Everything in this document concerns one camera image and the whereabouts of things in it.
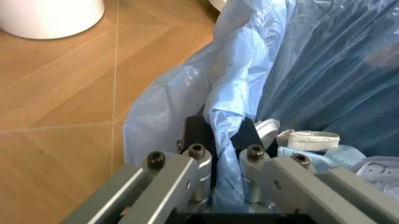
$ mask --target trash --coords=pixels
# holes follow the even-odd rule
[[[338,147],[340,137],[330,132],[300,131],[289,134],[287,147],[297,150],[325,151]]]
[[[337,148],[329,149],[324,155],[287,147],[278,147],[277,149],[277,156],[292,156],[296,153],[307,156],[318,173],[327,172],[329,169],[338,166],[351,169],[354,165],[366,158],[356,148],[346,145],[340,145]]]
[[[229,0],[212,43],[132,105],[125,162],[175,152],[185,118],[204,104],[219,156],[214,211],[248,211],[230,141],[245,117],[338,133],[364,153],[397,155],[398,12],[395,0]]]
[[[275,119],[267,119],[255,123],[256,132],[258,133],[263,147],[268,148],[276,138],[280,122]]]
[[[351,171],[366,179],[399,202],[398,157],[369,157],[354,165]]]

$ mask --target parquet floor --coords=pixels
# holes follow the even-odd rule
[[[123,164],[121,126],[157,76],[212,39],[207,0],[105,0],[91,29],[0,31],[0,223],[58,223]]]

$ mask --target white ceramic object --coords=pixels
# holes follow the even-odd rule
[[[0,28],[31,39],[80,33],[103,14],[103,0],[0,0]]]
[[[209,0],[209,2],[220,12],[227,0]]]

